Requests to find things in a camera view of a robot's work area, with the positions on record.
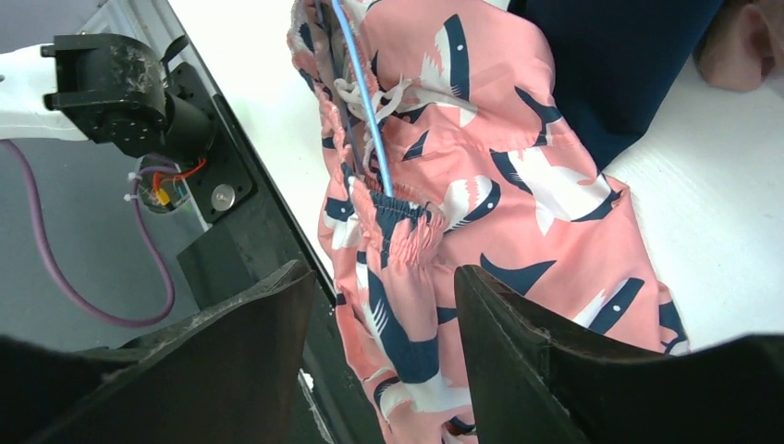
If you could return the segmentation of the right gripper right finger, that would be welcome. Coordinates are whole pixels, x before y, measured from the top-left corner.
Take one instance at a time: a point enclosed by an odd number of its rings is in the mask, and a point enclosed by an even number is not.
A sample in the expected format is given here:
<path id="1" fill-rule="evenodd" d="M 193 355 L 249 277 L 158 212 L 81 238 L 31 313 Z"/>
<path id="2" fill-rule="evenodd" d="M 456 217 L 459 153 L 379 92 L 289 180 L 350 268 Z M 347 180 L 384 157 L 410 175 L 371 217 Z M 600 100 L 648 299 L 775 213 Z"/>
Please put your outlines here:
<path id="1" fill-rule="evenodd" d="M 483 443 L 779 443 L 783 339 L 683 356 L 606 338 L 523 299 L 475 265 L 455 275 Z"/>

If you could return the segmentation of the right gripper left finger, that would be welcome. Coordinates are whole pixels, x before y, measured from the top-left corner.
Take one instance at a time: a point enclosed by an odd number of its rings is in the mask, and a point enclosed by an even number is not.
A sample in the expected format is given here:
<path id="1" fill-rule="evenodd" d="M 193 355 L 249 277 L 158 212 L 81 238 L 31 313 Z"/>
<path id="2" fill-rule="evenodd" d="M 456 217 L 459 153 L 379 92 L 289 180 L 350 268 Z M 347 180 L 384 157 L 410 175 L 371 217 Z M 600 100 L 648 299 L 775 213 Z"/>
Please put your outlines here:
<path id="1" fill-rule="evenodd" d="M 315 276 L 291 261 L 126 345 L 1 340 L 5 443 L 284 443 Z"/>

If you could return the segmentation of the pink shark print shorts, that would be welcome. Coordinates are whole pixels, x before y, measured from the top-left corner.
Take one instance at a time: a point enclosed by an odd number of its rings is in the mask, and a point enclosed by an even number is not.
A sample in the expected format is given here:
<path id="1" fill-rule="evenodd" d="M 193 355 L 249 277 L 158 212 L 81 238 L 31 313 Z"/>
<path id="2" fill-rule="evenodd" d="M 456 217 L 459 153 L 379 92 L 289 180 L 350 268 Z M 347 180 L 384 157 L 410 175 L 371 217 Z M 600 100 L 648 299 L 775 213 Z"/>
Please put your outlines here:
<path id="1" fill-rule="evenodd" d="M 484 1 L 344 1 L 395 196 L 384 195 L 343 30 L 297 1 L 288 46 L 318 102 L 348 366 L 388 443 L 474 443 L 454 274 L 477 265 L 590 331 L 664 354 L 689 341 L 631 192 L 557 109 L 541 31 Z"/>

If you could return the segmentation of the light blue wire hanger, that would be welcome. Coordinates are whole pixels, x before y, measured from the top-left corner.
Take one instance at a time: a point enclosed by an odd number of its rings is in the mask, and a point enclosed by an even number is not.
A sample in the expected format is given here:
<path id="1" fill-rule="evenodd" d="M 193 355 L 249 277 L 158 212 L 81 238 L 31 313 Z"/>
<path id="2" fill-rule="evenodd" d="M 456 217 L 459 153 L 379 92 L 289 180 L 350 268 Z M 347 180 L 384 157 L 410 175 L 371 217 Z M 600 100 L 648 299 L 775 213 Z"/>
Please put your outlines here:
<path id="1" fill-rule="evenodd" d="M 381 130 L 379 129 L 378 118 L 376 117 L 376 106 L 373 104 L 372 96 L 370 95 L 365 76 L 362 72 L 358 45 L 355 42 L 349 19 L 340 4 L 340 1 L 332 0 L 331 5 L 341 30 L 343 30 L 351 65 L 359 71 L 356 75 L 356 81 L 360 91 L 362 106 L 369 118 L 366 127 L 370 131 L 372 141 L 374 142 L 384 195 L 392 198 L 395 196 L 394 186 L 386 162 L 385 146 L 383 144 Z"/>

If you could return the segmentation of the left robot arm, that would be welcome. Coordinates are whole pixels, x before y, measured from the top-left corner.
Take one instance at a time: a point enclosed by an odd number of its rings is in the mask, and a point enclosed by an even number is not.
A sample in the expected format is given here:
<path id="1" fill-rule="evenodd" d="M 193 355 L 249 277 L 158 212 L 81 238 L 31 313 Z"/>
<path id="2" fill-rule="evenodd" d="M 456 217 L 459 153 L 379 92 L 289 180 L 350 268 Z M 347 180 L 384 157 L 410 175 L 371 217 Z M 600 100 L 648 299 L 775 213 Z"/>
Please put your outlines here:
<path id="1" fill-rule="evenodd" d="M 2 139 L 111 143 L 130 157 L 196 163 L 218 130 L 198 106 L 208 95 L 192 67 L 170 67 L 189 43 L 179 36 L 158 55 L 126 35 L 85 33 L 2 54 Z"/>

